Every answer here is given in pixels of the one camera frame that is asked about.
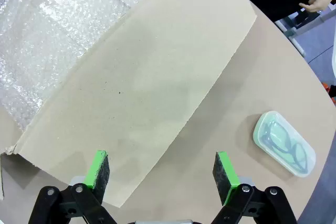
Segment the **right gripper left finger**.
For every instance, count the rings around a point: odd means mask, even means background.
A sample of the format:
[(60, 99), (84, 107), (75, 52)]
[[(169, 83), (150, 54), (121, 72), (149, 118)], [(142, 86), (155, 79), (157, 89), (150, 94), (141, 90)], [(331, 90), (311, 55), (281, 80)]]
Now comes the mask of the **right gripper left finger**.
[(97, 151), (82, 183), (59, 190), (43, 187), (37, 196), (29, 223), (70, 223), (81, 217), (85, 223), (115, 223), (102, 206), (110, 176), (108, 154)]

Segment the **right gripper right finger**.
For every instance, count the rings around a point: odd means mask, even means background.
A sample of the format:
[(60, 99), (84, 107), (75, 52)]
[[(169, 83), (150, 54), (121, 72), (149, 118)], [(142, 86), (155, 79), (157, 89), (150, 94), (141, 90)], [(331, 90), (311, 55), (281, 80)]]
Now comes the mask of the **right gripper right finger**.
[(239, 223), (242, 217), (255, 223), (297, 223), (284, 191), (242, 183), (226, 152), (216, 153), (213, 177), (223, 206), (212, 223)]

